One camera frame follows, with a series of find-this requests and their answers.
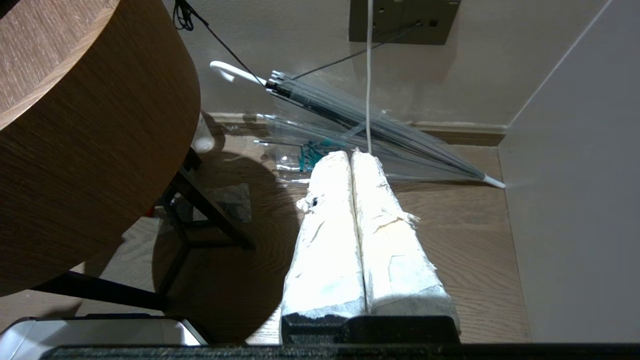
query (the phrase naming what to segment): wooden floor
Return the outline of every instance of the wooden floor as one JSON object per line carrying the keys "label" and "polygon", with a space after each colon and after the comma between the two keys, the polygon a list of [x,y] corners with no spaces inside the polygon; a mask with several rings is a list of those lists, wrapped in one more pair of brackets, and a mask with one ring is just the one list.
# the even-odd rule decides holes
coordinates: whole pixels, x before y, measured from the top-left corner
{"label": "wooden floor", "polygon": [[[205,188],[248,183],[252,221],[243,224],[257,245],[194,250],[170,293],[170,310],[219,342],[278,343],[278,305],[301,214],[294,203],[306,189],[276,181],[273,160],[251,136],[219,138],[196,173]],[[500,179],[493,147],[454,151]],[[422,219],[418,233],[460,315],[466,343],[526,342],[525,315],[504,192],[476,184],[397,184],[406,212]],[[76,270],[153,291],[177,249],[162,220],[141,218],[117,249]],[[0,298],[0,329],[23,316],[150,313],[129,306],[22,291]]]}

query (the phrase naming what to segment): baseboard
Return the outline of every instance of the baseboard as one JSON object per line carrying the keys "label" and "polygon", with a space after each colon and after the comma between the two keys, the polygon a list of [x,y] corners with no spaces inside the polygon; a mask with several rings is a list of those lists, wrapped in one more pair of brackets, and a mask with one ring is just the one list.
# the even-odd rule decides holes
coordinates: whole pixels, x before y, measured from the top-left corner
{"label": "baseboard", "polygon": [[[207,125],[214,134],[269,136],[262,118],[255,114],[206,113]],[[468,122],[412,122],[410,126],[454,145],[498,146],[505,126]]]}

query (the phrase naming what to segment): round table top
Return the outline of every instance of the round table top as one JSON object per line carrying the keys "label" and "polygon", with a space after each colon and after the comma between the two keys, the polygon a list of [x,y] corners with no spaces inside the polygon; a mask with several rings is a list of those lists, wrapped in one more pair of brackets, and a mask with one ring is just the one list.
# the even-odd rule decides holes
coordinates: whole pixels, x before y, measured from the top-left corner
{"label": "round table top", "polygon": [[161,0],[0,4],[0,295],[120,242],[184,159],[198,78]]}

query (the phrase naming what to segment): electrical outlet plate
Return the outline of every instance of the electrical outlet plate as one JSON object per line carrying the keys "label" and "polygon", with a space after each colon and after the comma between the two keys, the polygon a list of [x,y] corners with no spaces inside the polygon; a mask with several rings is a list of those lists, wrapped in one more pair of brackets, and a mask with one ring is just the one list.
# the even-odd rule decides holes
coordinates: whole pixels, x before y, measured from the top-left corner
{"label": "electrical outlet plate", "polygon": [[[395,44],[444,45],[456,18],[461,0],[374,0],[373,42]],[[367,41],[367,0],[351,0],[349,41]]]}

